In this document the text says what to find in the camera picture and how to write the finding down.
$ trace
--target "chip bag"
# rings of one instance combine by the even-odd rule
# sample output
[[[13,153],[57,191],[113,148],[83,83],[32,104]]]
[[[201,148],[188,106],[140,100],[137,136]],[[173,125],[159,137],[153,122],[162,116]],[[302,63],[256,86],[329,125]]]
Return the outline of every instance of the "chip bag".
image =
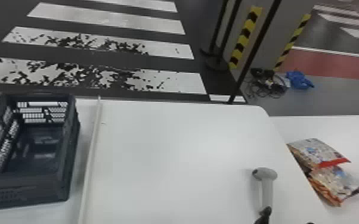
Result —
[[[341,153],[316,138],[291,142],[288,148],[304,166],[313,170],[350,163]]]

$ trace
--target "snack bag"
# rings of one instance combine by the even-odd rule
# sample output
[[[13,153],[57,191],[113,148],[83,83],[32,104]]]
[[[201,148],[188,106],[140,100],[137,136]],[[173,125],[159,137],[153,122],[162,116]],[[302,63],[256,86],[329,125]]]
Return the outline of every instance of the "snack bag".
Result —
[[[340,163],[350,163],[334,148],[316,138],[291,142],[288,144],[288,148],[298,161],[312,170]]]
[[[359,183],[339,166],[312,170],[308,175],[312,187],[333,206],[359,194]]]

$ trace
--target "gray floor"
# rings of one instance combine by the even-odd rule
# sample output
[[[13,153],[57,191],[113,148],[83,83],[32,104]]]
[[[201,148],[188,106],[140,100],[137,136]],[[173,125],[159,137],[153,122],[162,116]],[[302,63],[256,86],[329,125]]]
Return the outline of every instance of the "gray floor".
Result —
[[[250,100],[271,116],[359,115],[359,80],[307,76],[314,89],[289,89],[280,99]]]

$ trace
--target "pedestrian crosswalk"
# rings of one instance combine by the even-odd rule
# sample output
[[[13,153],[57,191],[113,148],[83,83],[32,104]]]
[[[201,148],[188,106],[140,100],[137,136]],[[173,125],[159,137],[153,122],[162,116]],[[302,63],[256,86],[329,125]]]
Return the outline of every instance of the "pedestrian crosswalk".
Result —
[[[326,35],[323,39],[328,40],[326,43],[322,44],[323,48],[317,49],[318,52],[343,52],[345,55],[359,55],[358,12],[343,8],[330,7],[328,5],[315,5],[314,15],[318,17],[319,20],[316,22],[315,27],[312,27],[312,29],[318,31],[318,33]],[[298,48],[314,49],[314,47],[309,46],[309,44],[301,46],[297,43],[294,49]]]
[[[359,13],[345,8],[315,6],[280,71],[359,80]]]
[[[100,4],[93,7],[92,2]],[[72,54],[81,55],[75,56],[84,58],[81,61],[92,57],[87,53],[92,52],[103,57],[103,62],[95,64],[89,58],[92,64],[77,63],[70,57],[54,61],[52,55],[40,60],[42,55],[31,59],[33,54],[17,52],[14,57],[9,52],[8,57],[0,57],[0,83],[161,92],[173,94],[172,99],[175,94],[204,95],[206,100],[222,101],[227,96],[206,91],[194,69],[198,65],[182,66],[195,63],[195,57],[184,41],[185,30],[177,14],[170,0],[43,0],[1,42],[55,55],[69,55],[68,50],[75,49],[78,52]],[[122,64],[122,58],[129,61]]]

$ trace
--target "black plastic basket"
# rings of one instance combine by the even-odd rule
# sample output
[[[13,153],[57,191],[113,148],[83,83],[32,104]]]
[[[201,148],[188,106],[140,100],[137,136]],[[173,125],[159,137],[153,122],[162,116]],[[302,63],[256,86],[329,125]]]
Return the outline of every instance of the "black plastic basket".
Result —
[[[0,96],[0,209],[68,199],[79,129],[72,95]]]

